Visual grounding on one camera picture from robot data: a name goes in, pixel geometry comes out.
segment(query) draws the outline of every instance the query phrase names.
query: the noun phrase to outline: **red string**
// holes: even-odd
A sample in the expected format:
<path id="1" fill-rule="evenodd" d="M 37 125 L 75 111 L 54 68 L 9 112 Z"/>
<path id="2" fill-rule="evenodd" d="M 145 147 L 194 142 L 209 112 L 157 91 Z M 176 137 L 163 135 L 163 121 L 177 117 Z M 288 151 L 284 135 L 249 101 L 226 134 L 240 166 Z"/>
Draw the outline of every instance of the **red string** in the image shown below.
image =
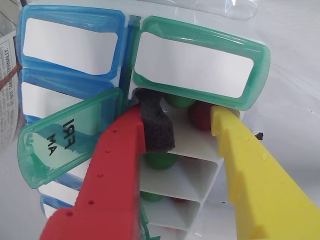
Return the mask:
<path id="1" fill-rule="evenodd" d="M 18 63 L 7 76 L 4 77 L 0 81 L 0 91 L 4 88 L 4 86 L 14 77 L 14 75 L 22 69 L 22 66 Z"/>

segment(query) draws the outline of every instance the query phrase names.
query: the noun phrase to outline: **open lid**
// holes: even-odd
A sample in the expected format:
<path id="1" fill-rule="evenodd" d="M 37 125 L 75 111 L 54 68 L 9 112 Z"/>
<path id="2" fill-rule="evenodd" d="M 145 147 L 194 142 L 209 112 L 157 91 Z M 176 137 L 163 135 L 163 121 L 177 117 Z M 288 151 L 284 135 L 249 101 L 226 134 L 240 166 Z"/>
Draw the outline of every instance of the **open lid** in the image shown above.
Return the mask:
<path id="1" fill-rule="evenodd" d="M 91 158 L 122 100 L 120 88 L 113 88 L 25 127 L 17 156 L 26 183 L 38 188 Z"/>
<path id="2" fill-rule="evenodd" d="M 247 110 L 270 67 L 267 46 L 213 29 L 150 16 L 134 50 L 138 87 Z"/>
<path id="3" fill-rule="evenodd" d="M 27 5 L 16 31 L 18 60 L 31 69 L 109 81 L 122 65 L 124 25 L 119 10 Z"/>

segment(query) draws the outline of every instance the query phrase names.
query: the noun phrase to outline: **pill organizer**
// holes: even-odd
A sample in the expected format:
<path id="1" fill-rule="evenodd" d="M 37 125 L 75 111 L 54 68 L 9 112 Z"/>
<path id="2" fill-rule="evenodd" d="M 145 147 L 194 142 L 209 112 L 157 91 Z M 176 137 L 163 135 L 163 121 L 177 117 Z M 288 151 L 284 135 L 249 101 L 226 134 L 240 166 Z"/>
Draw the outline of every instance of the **pill organizer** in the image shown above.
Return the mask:
<path id="1" fill-rule="evenodd" d="M 225 106 L 241 119 L 270 66 L 270 51 L 245 21 L 134 0 L 37 1 L 23 8 L 16 43 L 21 106 L 34 122 L 19 136 L 19 166 L 29 186 L 46 195 L 46 216 L 74 204 L 102 130 L 130 106 L 136 88 Z M 141 202 L 152 236 L 182 240 L 223 158 L 217 138 L 195 129 L 185 109 L 162 108 L 173 122 L 170 154 L 179 157 L 160 172 L 142 156 L 140 190 L 165 197 Z"/>

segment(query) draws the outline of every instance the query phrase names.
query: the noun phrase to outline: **yellow plastic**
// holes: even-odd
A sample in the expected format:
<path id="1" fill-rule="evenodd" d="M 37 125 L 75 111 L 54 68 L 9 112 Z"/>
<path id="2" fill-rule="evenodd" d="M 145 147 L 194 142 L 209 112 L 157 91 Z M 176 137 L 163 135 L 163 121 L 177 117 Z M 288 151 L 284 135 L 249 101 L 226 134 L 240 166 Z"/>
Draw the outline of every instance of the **yellow plastic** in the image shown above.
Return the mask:
<path id="1" fill-rule="evenodd" d="M 320 240 L 320 209 L 229 110 L 211 108 L 238 240 Z"/>

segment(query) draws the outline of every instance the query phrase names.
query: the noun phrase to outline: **red ball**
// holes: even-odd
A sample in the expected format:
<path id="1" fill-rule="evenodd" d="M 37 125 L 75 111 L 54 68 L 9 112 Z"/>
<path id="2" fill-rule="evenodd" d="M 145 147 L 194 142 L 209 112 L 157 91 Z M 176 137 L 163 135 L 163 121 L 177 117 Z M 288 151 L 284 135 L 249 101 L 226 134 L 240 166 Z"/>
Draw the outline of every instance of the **red ball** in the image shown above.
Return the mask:
<path id="1" fill-rule="evenodd" d="M 175 201 L 176 203 L 182 203 L 182 202 L 187 201 L 186 199 L 181 199 L 181 198 L 177 198 L 177 197 L 173 197 L 172 199 L 173 199 L 173 201 Z"/>
<path id="2" fill-rule="evenodd" d="M 211 129 L 210 110 L 213 104 L 197 101 L 188 108 L 188 117 L 191 124 L 202 131 Z"/>

